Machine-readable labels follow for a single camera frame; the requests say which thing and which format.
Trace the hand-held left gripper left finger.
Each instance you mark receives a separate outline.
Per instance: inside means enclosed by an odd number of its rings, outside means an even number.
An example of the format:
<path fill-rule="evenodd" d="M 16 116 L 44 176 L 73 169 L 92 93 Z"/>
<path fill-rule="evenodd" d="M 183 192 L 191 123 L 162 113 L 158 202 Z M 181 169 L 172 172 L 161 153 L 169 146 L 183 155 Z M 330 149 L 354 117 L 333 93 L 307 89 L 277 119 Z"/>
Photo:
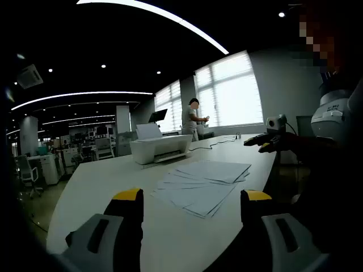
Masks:
<path fill-rule="evenodd" d="M 65 240 L 66 271 L 140 271 L 143 190 L 113 196 L 104 213 L 93 215 Z"/>

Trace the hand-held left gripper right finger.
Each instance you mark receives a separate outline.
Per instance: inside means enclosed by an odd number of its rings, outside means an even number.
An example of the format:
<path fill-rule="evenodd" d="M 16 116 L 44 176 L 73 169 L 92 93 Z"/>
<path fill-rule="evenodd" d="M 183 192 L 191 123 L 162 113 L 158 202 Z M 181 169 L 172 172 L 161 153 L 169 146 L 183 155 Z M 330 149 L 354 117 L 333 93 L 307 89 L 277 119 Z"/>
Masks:
<path fill-rule="evenodd" d="M 327 271 L 330 255 L 314 243 L 313 235 L 289 213 L 258 190 L 240 193 L 242 229 L 232 254 L 240 271 Z"/>

